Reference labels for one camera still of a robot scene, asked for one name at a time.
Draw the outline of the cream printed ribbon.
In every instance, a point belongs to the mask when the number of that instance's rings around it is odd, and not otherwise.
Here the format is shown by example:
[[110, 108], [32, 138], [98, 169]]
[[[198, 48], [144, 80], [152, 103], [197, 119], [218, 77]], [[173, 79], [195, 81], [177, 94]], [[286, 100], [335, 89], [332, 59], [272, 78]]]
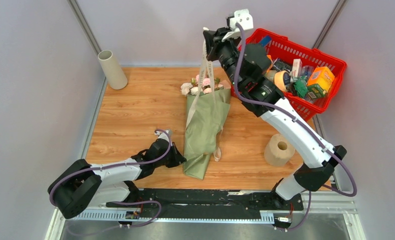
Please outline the cream printed ribbon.
[[[201, 92], [201, 85], [203, 83], [203, 79], [204, 78], [210, 78], [210, 87], [211, 90], [214, 90], [214, 69], [213, 69], [213, 62], [212, 61], [208, 61], [207, 58], [207, 52], [206, 52], [206, 43], [205, 40], [203, 41], [203, 46], [202, 46], [202, 55], [201, 55], [201, 64], [200, 64], [200, 69], [199, 69], [199, 80], [198, 80], [198, 93], [197, 95], [193, 95], [195, 96], [194, 99], [194, 103], [196, 103], [196, 101], [198, 100], [199, 96], [200, 96], [200, 92]], [[187, 122], [189, 122], [194, 114], [195, 110], [193, 108], [190, 109], [189, 115], [187, 115], [187, 111], [186, 111], [186, 124], [185, 124], [185, 131], [186, 131], [186, 126], [187, 126]]]

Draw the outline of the pink and white flower bunch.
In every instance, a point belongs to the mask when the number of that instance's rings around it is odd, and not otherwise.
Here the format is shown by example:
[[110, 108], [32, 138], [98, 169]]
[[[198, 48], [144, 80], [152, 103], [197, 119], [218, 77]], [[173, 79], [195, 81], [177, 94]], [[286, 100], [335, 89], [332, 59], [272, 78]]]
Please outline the pink and white flower bunch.
[[[199, 80], [199, 75], [196, 75], [196, 77], [193, 77], [189, 82], [185, 82], [180, 86], [180, 92], [183, 96], [196, 96], [198, 93], [198, 80]], [[231, 89], [231, 84], [227, 80], [221, 80], [220, 78], [215, 78], [214, 79], [214, 89], [212, 91], [211, 89], [211, 79], [210, 78], [204, 78], [203, 82], [201, 84], [201, 91], [200, 91], [200, 96], [201, 95], [206, 95], [211, 92], [219, 91], [219, 90], [225, 90], [225, 89]]]

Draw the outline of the green wrapping paper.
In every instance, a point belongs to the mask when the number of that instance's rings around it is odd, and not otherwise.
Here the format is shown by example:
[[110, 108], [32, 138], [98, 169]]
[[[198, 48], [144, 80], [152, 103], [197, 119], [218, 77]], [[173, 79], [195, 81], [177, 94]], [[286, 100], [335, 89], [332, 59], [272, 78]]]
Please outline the green wrapping paper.
[[186, 103], [187, 115], [190, 109], [194, 109], [194, 114], [186, 123], [183, 173], [202, 180], [211, 158], [218, 162], [222, 157], [219, 138], [230, 110], [231, 90], [224, 88], [203, 94], [196, 102], [195, 98], [189, 95]]

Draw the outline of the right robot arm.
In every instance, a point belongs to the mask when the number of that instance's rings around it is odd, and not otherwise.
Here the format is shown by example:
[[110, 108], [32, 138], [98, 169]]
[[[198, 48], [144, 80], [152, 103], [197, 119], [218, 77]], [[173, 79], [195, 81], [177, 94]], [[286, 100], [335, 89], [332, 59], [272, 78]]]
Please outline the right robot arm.
[[240, 37], [227, 38], [228, 32], [228, 27], [203, 31], [207, 60], [220, 62], [245, 108], [273, 126], [303, 160], [299, 169], [274, 186], [270, 201], [281, 210], [295, 195], [319, 190], [347, 150], [341, 145], [333, 146], [310, 128], [280, 88], [266, 78], [271, 61], [261, 44], [250, 43], [238, 49]]

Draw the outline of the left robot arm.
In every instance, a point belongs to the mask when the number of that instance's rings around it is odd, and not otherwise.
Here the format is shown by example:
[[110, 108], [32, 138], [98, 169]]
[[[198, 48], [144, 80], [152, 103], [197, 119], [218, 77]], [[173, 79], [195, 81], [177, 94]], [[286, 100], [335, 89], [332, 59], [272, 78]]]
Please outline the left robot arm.
[[175, 143], [157, 138], [149, 148], [130, 158], [112, 164], [89, 164], [78, 159], [47, 189], [51, 203], [66, 219], [72, 219], [86, 208], [121, 202], [130, 208], [139, 195], [135, 180], [146, 178], [156, 168], [174, 168], [186, 162]]

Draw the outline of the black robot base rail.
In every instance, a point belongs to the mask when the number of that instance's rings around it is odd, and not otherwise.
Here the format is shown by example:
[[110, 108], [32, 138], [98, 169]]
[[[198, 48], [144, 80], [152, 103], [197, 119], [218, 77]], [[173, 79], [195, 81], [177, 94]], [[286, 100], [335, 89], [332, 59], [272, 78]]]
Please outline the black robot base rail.
[[125, 200], [140, 210], [140, 217], [195, 220], [261, 220], [261, 213], [304, 210], [301, 195], [273, 199], [273, 193], [253, 190], [163, 189], [135, 190]]

